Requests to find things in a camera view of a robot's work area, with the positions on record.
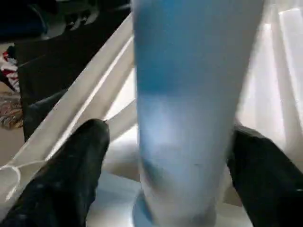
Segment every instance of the floor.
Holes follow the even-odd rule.
[[[0,53],[4,52],[10,44],[0,45]],[[0,82],[0,92],[10,89]],[[0,128],[0,166],[6,164],[23,145],[23,130],[17,129],[8,131]]]

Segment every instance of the black fabric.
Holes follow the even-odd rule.
[[[53,39],[16,43],[24,118],[29,105],[70,87],[129,12],[102,13],[96,22]],[[26,123],[24,132],[33,131],[36,126]]]
[[[302,224],[303,175],[271,140],[237,128],[228,167],[255,227]]]
[[[109,144],[108,126],[79,127],[32,180],[0,227],[85,227]]]
[[[45,119],[52,108],[62,98],[67,89],[62,90],[46,99],[31,104],[26,109],[26,115],[23,121],[24,139],[27,141],[34,133],[36,128]]]

